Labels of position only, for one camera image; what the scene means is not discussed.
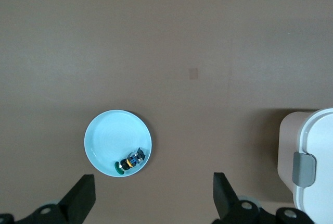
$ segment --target white plastic bin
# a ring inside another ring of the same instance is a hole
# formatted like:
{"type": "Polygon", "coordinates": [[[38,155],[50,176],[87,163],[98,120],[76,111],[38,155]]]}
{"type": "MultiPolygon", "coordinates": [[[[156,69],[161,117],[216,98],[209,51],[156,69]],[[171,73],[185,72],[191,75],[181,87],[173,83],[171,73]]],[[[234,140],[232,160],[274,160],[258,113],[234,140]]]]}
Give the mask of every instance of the white plastic bin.
{"type": "Polygon", "coordinates": [[[333,108],[283,119],[278,173],[296,208],[317,224],[333,223],[333,108]]]}

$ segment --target container lid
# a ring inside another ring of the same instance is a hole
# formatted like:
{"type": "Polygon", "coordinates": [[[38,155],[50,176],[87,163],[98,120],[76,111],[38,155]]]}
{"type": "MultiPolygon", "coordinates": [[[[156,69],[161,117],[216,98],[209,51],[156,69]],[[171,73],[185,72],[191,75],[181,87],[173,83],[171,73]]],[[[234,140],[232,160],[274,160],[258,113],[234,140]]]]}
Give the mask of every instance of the container lid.
{"type": "Polygon", "coordinates": [[[304,122],[299,132],[298,152],[314,158],[315,175],[311,185],[295,185],[294,203],[315,223],[332,223],[333,108],[319,110],[304,122]]]}

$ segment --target plate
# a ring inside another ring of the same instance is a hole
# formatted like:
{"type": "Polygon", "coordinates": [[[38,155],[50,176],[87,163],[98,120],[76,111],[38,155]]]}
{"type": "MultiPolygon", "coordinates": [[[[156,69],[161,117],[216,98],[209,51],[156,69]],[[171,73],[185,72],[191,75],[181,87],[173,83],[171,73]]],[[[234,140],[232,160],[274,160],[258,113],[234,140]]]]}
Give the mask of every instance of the plate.
{"type": "Polygon", "coordinates": [[[98,115],[88,126],[84,148],[89,161],[100,172],[113,177],[126,177],[139,172],[151,153],[151,136],[147,126],[130,112],[110,110],[98,115]],[[114,163],[141,148],[146,158],[120,175],[114,163]]]}

